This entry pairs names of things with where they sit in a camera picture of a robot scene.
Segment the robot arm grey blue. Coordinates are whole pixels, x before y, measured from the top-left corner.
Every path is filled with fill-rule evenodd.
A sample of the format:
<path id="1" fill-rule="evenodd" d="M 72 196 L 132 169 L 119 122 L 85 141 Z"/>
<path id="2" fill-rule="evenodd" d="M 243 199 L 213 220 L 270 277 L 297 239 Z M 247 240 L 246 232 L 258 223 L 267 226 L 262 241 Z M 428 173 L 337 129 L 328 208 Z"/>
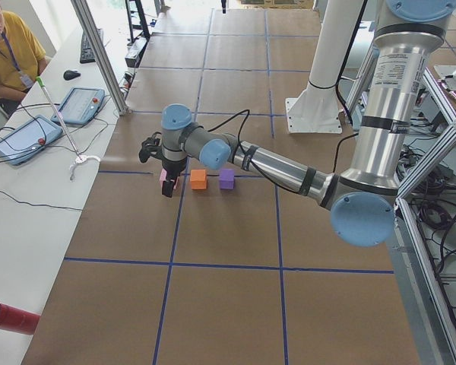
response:
<path id="1" fill-rule="evenodd" d="M 199 111 L 192 112 L 192 121 L 212 129 L 225 119 L 231 117 L 230 108 L 252 109 L 250 118 L 243 128 L 242 137 L 261 145 L 262 148 L 284 154 L 287 158 L 299 161 L 304 166 L 320 169 L 325 173 L 332 170 L 337 141 L 350 135 L 351 128 L 340 129 L 343 134 L 290 134 L 285 125 L 286 117 L 275 112 L 284 113 L 283 94 L 299 92 L 306 78 L 305 70 L 296 70 L 296 65 L 310 64 L 315 54 L 321 25 L 319 15 L 311 10 L 240 10 L 231 9 L 228 14 L 209 8 L 187 7 L 172 8 L 161 14 L 158 30 L 166 36 L 170 44 L 170 56 L 207 56 L 206 63 L 220 69 L 206 68 L 201 82 L 201 99 Z M 223 167 L 231 168 L 241 176 L 237 179 L 240 193 L 234 190 L 215 192 L 215 177 L 210 177 L 208 189 L 198 190 L 198 197 L 208 198 L 213 193 L 213 202 L 221 202 L 220 197 L 228 198 L 227 207 L 207 209 L 202 213 L 201 233 L 210 232 L 220 242 L 248 239 L 260 236 L 275 240 L 275 203 L 268 182 L 261 185 L 243 185 L 242 177 L 256 178 L 249 173 L 225 163 Z M 160 205 L 155 218 L 156 227 L 150 224 L 151 233 L 160 242 L 172 245 L 176 241 L 179 222 L 182 221 L 183 199 L 191 200 L 196 192 L 182 192 L 180 185 L 174 189 L 174 199 L 156 197 Z M 316 203 L 298 196 L 290 197 L 282 192 L 286 199 L 283 213 L 294 213 L 295 223 L 286 227 L 301 227 L 302 236 L 309 235 L 309 228 L 315 229 L 316 236 L 329 237 L 330 242 L 342 243 L 331 232 L 329 213 L 317 208 Z M 252 232 L 246 222 L 236 226 L 238 218 L 254 218 L 255 228 Z"/>

